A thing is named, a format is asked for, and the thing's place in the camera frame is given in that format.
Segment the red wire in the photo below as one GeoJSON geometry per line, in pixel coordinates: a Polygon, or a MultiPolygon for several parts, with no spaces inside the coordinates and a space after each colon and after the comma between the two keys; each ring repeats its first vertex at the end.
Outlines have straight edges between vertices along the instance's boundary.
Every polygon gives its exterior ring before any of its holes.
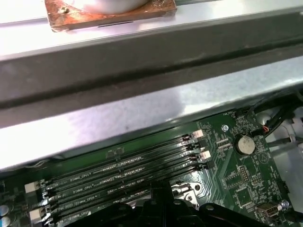
{"type": "Polygon", "coordinates": [[[263,125],[263,129],[265,132],[269,132],[269,128],[267,126],[263,125]]]}

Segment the green circuit board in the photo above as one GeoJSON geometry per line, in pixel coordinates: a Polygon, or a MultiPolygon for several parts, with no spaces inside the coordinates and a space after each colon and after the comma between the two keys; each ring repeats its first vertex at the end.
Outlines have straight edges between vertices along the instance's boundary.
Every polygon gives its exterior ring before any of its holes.
{"type": "MultiPolygon", "coordinates": [[[[8,213],[11,221],[9,226],[30,227],[31,224],[27,220],[31,208],[25,200],[25,184],[52,180],[52,183],[50,183],[52,186],[49,186],[49,188],[56,186],[61,187],[60,190],[65,190],[64,183],[68,181],[68,183],[74,183],[73,187],[76,188],[79,183],[84,182],[86,177],[91,177],[89,173],[91,168],[95,166],[95,168],[100,168],[100,163],[104,163],[104,166],[106,166],[105,162],[113,158],[117,160],[117,157],[131,156],[132,154],[138,157],[138,151],[148,147],[153,147],[153,150],[161,149],[162,151],[163,149],[165,152],[170,152],[173,149],[178,150],[180,149],[179,144],[165,144],[165,142],[202,130],[202,137],[190,140],[182,146],[193,143],[198,144],[202,148],[201,151],[209,151],[211,157],[207,161],[213,161],[214,167],[178,175],[174,177],[172,182],[199,182],[202,184],[202,190],[197,195],[200,205],[213,202],[272,225],[268,218],[257,212],[256,206],[270,201],[289,201],[289,198],[287,192],[282,190],[279,185],[282,179],[271,157],[267,143],[263,136],[253,137],[255,150],[249,156],[238,154],[234,147],[234,141],[238,135],[246,135],[256,129],[258,129],[258,126],[248,121],[245,116],[236,116],[235,111],[229,111],[55,164],[46,164],[24,174],[4,179],[2,181],[4,191],[0,193],[0,205],[7,204],[9,207],[13,207],[8,213]]],[[[136,191],[135,195],[139,197],[140,195],[146,195],[146,193],[148,193],[147,190],[142,189],[136,191]]],[[[81,198],[77,197],[77,199],[79,201],[76,204],[81,203],[81,198]]],[[[58,199],[58,202],[65,204],[63,200],[62,198],[61,200],[58,199]]],[[[56,211],[60,214],[58,216],[61,217],[61,220],[55,222],[54,226],[63,227],[104,207],[106,205],[103,205],[103,203],[95,204],[78,213],[72,213],[69,210],[70,207],[62,206],[61,213],[56,211]]],[[[298,226],[296,223],[286,221],[283,214],[279,215],[279,220],[282,226],[298,226]]]]}

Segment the copper heatsink base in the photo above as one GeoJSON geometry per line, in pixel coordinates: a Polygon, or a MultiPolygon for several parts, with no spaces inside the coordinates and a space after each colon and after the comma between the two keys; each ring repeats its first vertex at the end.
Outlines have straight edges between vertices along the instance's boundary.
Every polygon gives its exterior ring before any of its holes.
{"type": "Polygon", "coordinates": [[[102,15],[88,13],[67,5],[63,0],[45,0],[48,20],[53,31],[110,25],[153,17],[173,16],[177,11],[174,0],[151,0],[133,11],[102,15]]]}

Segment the screw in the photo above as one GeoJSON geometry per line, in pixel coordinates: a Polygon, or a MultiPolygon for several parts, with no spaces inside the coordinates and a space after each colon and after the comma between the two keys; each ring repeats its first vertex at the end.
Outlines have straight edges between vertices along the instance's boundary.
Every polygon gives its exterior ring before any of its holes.
{"type": "Polygon", "coordinates": [[[181,201],[180,201],[180,200],[175,200],[175,201],[174,201],[174,204],[175,204],[175,205],[180,205],[180,204],[181,204],[181,201]]]}
{"type": "Polygon", "coordinates": [[[70,12],[70,9],[63,6],[61,9],[60,9],[60,13],[69,13],[70,12]]]}
{"type": "Polygon", "coordinates": [[[200,189],[201,189],[200,185],[197,184],[197,185],[195,186],[195,190],[196,190],[196,191],[199,191],[200,189]]]}
{"type": "Polygon", "coordinates": [[[207,210],[214,210],[214,207],[211,206],[211,205],[207,205],[207,206],[206,206],[206,209],[207,209],[207,210]]]}
{"type": "Polygon", "coordinates": [[[282,202],[280,202],[280,205],[281,205],[281,207],[282,207],[282,209],[287,209],[287,208],[289,208],[289,201],[287,201],[287,200],[283,200],[282,202]]]}
{"type": "Polygon", "coordinates": [[[228,127],[228,125],[224,124],[224,125],[222,125],[221,129],[222,129],[222,131],[226,132],[229,130],[229,127],[228,127]]]}

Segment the motherboard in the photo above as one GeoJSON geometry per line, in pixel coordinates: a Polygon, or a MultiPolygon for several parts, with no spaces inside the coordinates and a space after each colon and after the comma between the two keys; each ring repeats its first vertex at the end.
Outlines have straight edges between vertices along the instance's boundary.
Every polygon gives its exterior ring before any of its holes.
{"type": "Polygon", "coordinates": [[[64,227],[170,181],[195,208],[212,202],[271,226],[299,226],[259,126],[229,111],[2,179],[1,227],[64,227]]]}

